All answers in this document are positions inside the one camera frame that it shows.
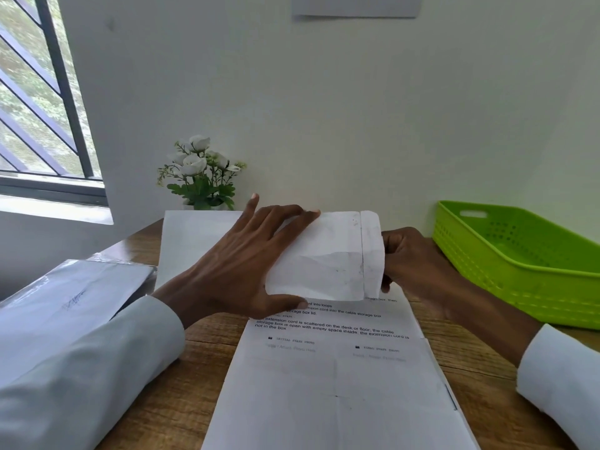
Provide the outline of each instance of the wood grain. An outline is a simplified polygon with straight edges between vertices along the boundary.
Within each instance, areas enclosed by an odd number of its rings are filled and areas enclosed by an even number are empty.
[[[106,249],[105,256],[158,264],[162,221]],[[516,370],[462,327],[410,305],[483,450],[574,450],[548,416],[515,391]],[[199,450],[247,319],[216,314],[192,325],[180,360],[146,386],[100,450]],[[591,348],[600,333],[561,328]]]

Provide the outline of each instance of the green plastic basket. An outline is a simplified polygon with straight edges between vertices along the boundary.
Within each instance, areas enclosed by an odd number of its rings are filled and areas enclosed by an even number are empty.
[[[467,279],[542,322],[600,329],[600,246],[516,207],[442,200],[433,239]]]

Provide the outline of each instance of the basket handle hole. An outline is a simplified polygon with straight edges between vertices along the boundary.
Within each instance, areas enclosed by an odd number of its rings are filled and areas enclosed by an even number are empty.
[[[487,212],[480,210],[461,210],[460,215],[467,218],[487,218]]]

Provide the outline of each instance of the white sleeve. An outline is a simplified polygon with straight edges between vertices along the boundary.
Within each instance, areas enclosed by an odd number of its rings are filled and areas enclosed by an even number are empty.
[[[550,325],[529,344],[517,391],[551,416],[580,450],[600,445],[600,353]]]
[[[184,346],[176,314],[140,298],[0,389],[0,449],[94,449]]]

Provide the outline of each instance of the potted plant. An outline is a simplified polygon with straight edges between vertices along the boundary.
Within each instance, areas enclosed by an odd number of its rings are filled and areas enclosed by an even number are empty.
[[[229,159],[210,150],[210,137],[195,135],[189,141],[175,142],[175,153],[167,157],[171,164],[158,169],[158,184],[184,198],[184,207],[194,210],[233,210],[235,187],[233,178],[246,167],[243,162],[232,164]]]

